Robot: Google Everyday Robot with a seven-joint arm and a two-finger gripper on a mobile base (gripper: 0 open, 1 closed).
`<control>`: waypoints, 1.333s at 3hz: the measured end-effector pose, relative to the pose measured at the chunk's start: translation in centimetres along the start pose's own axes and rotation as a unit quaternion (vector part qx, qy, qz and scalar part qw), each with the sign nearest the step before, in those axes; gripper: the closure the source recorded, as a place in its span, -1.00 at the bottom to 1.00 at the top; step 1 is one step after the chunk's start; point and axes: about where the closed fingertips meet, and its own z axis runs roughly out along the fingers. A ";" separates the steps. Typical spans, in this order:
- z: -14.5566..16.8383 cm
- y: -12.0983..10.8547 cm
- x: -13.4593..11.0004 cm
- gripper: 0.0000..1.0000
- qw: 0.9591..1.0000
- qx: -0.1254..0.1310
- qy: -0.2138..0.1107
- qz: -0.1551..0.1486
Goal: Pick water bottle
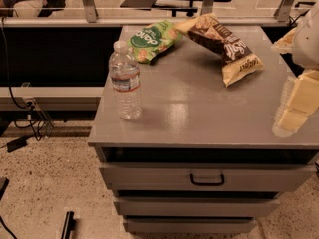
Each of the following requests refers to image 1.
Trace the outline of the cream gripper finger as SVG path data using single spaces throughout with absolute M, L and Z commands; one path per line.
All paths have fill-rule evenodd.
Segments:
M 284 110 L 279 118 L 278 125 L 287 131 L 297 132 L 307 122 L 308 117 L 300 113 Z

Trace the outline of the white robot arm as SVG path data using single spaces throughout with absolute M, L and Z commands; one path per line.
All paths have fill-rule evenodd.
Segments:
M 276 136 L 289 137 L 319 108 L 319 1 L 272 49 L 290 53 L 293 63 L 304 69 L 297 78 L 287 78 L 272 128 Z

